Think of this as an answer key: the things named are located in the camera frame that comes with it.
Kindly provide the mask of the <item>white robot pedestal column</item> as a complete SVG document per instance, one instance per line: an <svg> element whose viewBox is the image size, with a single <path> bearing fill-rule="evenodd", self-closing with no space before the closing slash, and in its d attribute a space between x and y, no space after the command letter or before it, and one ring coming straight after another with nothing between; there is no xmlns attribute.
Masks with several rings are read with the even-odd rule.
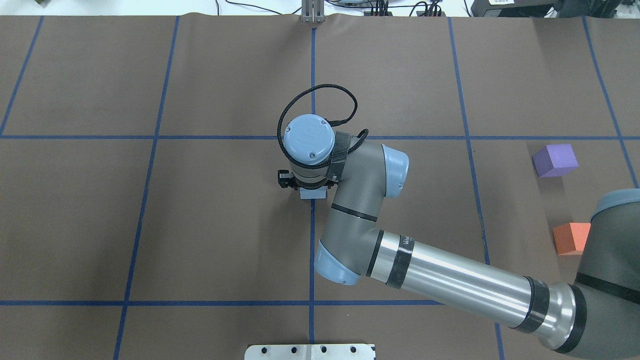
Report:
<svg viewBox="0 0 640 360"><path fill-rule="evenodd" d="M256 344L247 347L245 360L375 360L374 344Z"/></svg>

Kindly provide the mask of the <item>light blue foam block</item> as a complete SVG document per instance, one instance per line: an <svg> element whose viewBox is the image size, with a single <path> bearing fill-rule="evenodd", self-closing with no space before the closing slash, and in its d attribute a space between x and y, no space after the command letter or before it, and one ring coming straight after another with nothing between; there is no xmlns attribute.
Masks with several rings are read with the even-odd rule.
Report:
<svg viewBox="0 0 640 360"><path fill-rule="evenodd" d="M326 199L327 194L326 186L318 187L317 189L306 189L304 187L299 189L299 196L302 200Z"/></svg>

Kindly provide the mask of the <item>orange foam block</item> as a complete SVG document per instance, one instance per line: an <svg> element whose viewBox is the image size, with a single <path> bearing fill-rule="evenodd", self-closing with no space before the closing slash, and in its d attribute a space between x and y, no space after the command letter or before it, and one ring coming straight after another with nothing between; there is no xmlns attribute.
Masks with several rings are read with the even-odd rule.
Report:
<svg viewBox="0 0 640 360"><path fill-rule="evenodd" d="M569 222L551 230L555 249L560 256L581 256L585 250L591 224Z"/></svg>

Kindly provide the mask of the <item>purple foam block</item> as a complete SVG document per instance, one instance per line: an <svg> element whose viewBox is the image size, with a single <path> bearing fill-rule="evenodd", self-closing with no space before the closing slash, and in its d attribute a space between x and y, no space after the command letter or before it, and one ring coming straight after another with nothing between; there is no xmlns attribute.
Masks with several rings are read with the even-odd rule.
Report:
<svg viewBox="0 0 640 360"><path fill-rule="evenodd" d="M538 178L563 177L579 168L572 144L543 146L532 156Z"/></svg>

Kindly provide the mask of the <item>brown paper table cover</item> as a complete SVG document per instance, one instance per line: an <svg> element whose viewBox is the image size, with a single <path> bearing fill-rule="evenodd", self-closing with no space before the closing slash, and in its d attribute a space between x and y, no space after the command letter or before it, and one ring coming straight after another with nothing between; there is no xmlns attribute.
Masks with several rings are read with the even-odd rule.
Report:
<svg viewBox="0 0 640 360"><path fill-rule="evenodd" d="M637 19L2 16L1 358L360 342L381 360L561 360L312 273L332 201L279 187L275 128L316 84L358 98L341 132L410 157L380 228L506 271L572 282L552 229L639 181ZM579 167L539 178L551 144Z"/></svg>

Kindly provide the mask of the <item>aluminium frame post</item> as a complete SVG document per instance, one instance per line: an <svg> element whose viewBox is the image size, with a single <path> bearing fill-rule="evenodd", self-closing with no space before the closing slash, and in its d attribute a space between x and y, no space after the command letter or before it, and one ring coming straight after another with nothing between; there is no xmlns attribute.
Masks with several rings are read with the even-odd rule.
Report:
<svg viewBox="0 0 640 360"><path fill-rule="evenodd" d="M320 24L326 21L324 0L302 0L301 22L306 24Z"/></svg>

